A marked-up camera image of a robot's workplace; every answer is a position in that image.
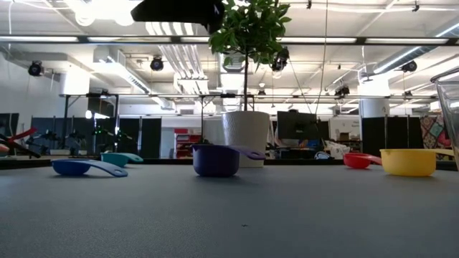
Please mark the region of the black overhead crossbar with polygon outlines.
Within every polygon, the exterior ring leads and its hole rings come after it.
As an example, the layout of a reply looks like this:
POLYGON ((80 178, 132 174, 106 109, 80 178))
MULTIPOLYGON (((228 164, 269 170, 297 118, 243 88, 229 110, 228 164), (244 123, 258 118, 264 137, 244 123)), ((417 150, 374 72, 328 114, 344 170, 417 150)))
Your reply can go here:
MULTIPOLYGON (((459 37, 279 37, 284 45, 378 45, 413 47, 459 46, 459 37)), ((0 34, 5 44, 207 44, 202 36, 88 36, 88 35, 8 35, 0 34)))

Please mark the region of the colourful patchwork quilt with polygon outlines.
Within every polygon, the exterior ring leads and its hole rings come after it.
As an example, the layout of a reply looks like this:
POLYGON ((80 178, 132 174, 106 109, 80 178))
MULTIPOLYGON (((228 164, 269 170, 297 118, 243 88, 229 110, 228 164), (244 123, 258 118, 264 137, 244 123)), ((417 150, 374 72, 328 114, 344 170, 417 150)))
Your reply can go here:
POLYGON ((424 148, 452 149, 451 140, 449 139, 442 115, 422 116, 420 118, 420 127, 424 148))

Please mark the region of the yellow measuring cup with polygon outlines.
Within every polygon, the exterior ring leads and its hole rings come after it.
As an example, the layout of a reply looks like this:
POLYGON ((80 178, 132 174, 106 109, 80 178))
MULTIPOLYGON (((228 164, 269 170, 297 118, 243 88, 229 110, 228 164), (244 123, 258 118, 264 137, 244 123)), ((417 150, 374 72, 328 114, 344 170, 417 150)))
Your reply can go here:
POLYGON ((382 167, 393 176, 428 177, 436 171, 437 154, 454 156, 448 149, 381 149, 382 167))

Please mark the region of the red and black clamp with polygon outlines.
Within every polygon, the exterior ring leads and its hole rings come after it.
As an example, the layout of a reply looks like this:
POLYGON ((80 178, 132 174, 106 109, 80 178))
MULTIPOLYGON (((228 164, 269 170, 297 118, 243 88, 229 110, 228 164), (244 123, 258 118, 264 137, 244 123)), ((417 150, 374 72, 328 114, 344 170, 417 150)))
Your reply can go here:
POLYGON ((27 136, 30 136, 34 133, 37 132, 37 129, 36 128, 30 128, 28 129, 27 131, 23 132, 23 133, 20 133, 20 134, 17 134, 17 135, 13 135, 11 137, 6 137, 5 135, 1 134, 0 133, 0 144, 3 144, 5 145, 6 147, 8 147, 9 149, 13 149, 13 150, 19 150, 23 153, 26 153, 28 156, 33 156, 35 158, 40 158, 41 155, 18 144, 16 142, 16 140, 21 140, 22 138, 25 138, 27 136))

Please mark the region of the black computer monitor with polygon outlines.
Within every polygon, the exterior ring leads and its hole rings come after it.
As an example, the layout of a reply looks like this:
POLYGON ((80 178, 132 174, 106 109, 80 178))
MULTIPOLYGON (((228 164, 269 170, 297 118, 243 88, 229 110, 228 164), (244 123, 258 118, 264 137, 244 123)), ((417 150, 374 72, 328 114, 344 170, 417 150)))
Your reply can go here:
POLYGON ((320 133, 316 115, 310 113, 277 113, 279 139, 318 140, 320 133))

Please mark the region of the white crumpled bag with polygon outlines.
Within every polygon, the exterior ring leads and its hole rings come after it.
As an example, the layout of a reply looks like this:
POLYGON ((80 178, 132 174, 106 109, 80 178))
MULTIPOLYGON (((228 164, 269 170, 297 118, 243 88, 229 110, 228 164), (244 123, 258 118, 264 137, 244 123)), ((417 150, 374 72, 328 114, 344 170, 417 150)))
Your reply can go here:
POLYGON ((333 141, 325 141, 325 149, 329 151, 330 156, 336 160, 343 160, 344 155, 349 153, 351 148, 347 145, 336 143, 333 141))

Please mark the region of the purple measuring cup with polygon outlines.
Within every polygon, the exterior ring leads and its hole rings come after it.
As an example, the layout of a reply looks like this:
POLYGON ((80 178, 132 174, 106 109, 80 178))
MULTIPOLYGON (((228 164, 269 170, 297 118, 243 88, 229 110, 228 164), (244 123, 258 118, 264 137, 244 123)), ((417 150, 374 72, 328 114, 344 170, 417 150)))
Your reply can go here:
POLYGON ((240 156, 254 161, 265 160, 265 154, 240 145, 194 144, 193 168, 203 177, 231 177, 240 167, 240 156))

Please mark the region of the clear plastic basket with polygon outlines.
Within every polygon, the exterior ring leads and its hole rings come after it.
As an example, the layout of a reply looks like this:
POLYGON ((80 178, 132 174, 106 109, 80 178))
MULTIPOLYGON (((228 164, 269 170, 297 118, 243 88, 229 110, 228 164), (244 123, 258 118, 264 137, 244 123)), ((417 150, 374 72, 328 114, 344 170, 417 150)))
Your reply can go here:
POLYGON ((436 86, 440 107, 459 170, 459 66, 430 78, 436 86))

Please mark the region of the grey table mat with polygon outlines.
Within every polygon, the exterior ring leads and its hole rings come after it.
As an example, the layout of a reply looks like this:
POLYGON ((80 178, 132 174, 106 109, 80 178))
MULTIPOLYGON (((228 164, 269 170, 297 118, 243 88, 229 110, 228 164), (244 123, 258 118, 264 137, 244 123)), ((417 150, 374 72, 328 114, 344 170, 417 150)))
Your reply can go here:
POLYGON ((0 258, 459 258, 459 173, 267 166, 0 171, 0 258))

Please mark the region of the white plant pot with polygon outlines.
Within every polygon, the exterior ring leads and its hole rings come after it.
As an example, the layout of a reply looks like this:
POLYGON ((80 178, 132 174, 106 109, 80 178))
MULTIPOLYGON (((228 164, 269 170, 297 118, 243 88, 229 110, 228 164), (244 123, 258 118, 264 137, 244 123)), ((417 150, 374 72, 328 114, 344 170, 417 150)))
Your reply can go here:
POLYGON ((224 142, 249 148, 265 157, 270 116, 258 111, 234 111, 222 115, 224 142))

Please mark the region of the teal measuring cup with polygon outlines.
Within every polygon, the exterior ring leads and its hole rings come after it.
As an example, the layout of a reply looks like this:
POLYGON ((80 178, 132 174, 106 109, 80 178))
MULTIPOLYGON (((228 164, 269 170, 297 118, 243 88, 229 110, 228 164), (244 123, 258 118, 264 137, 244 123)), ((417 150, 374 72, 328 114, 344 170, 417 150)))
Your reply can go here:
POLYGON ((142 157, 132 153, 101 153, 101 161, 123 168, 129 162, 142 163, 142 157))

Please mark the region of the green leafy plant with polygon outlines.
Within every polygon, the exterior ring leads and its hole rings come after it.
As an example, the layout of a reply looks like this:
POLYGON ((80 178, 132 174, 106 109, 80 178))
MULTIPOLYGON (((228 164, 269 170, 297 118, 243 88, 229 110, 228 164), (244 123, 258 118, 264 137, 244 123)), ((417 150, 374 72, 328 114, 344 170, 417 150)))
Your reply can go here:
POLYGON ((248 110, 248 66, 271 64, 276 54, 284 48, 278 41, 286 33, 285 25, 290 4, 279 0, 224 0, 225 13, 221 28, 210 34, 212 53, 223 55, 223 67, 243 65, 243 110, 248 110))

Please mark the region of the blue measuring cup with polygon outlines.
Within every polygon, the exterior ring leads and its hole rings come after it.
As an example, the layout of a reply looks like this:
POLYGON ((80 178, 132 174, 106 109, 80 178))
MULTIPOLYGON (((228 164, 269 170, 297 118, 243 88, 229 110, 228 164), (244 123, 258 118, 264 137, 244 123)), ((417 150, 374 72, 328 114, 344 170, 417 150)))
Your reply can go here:
POLYGON ((123 168, 103 161, 88 159, 56 159, 51 160, 51 166, 54 171, 61 176, 82 176, 91 168, 105 171, 116 178, 128 176, 128 172, 123 168))

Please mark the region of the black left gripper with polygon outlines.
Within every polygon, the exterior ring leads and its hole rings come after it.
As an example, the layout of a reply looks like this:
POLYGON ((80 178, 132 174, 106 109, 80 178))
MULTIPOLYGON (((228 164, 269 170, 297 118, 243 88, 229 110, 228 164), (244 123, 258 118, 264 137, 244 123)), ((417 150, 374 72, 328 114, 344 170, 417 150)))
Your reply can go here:
POLYGON ((201 24, 209 34, 223 23, 222 0, 143 0, 131 10, 135 22, 180 22, 201 24))

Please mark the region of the red measuring cup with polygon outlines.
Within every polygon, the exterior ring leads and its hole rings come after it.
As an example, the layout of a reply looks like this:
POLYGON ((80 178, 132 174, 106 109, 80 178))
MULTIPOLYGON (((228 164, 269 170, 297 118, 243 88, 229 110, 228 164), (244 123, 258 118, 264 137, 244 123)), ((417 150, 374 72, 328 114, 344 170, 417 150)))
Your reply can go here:
POLYGON ((379 157, 365 153, 345 153, 344 164, 350 168, 365 169, 372 163, 382 165, 382 160, 379 157))

